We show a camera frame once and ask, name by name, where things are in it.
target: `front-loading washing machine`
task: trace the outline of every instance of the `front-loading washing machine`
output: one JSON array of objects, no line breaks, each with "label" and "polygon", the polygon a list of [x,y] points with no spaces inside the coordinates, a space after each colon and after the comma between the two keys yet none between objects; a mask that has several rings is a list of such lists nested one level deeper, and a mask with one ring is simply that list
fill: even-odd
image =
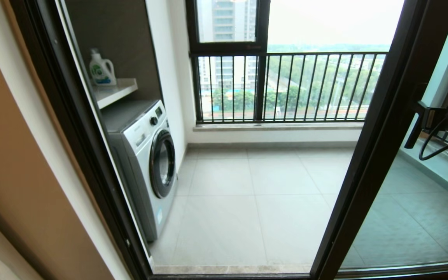
[{"label": "front-loading washing machine", "polygon": [[147,241],[167,220],[177,186],[174,143],[161,101],[120,101],[101,111],[110,149]]}]

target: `washing machine control knob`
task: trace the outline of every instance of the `washing machine control knob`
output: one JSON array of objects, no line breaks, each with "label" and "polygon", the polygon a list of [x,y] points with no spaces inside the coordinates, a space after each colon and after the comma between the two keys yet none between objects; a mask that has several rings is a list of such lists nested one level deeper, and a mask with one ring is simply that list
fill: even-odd
[{"label": "washing machine control knob", "polygon": [[157,117],[151,117],[150,118],[150,124],[151,124],[151,126],[156,126],[158,124]]}]

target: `high-rise building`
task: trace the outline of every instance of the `high-rise building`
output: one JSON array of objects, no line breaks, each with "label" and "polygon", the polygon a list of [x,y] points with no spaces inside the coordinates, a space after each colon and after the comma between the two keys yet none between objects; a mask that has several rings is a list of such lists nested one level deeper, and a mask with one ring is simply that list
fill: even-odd
[{"label": "high-rise building", "polygon": [[[244,42],[256,39],[257,0],[197,0],[199,41]],[[205,57],[199,59],[200,86],[202,94],[212,90],[255,90],[255,56]]]}]

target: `sky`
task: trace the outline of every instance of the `sky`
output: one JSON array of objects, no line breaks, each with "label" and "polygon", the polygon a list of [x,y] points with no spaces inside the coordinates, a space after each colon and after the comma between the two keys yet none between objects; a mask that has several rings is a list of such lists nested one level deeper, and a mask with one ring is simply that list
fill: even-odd
[{"label": "sky", "polygon": [[268,44],[391,44],[404,0],[271,0]]}]

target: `white shelf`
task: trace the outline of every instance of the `white shelf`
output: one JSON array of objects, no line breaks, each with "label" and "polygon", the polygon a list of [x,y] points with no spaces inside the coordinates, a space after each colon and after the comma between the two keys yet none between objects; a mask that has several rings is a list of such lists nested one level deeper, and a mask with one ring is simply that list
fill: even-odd
[{"label": "white shelf", "polygon": [[116,86],[93,85],[93,94],[100,109],[137,90],[136,79],[117,79]]}]

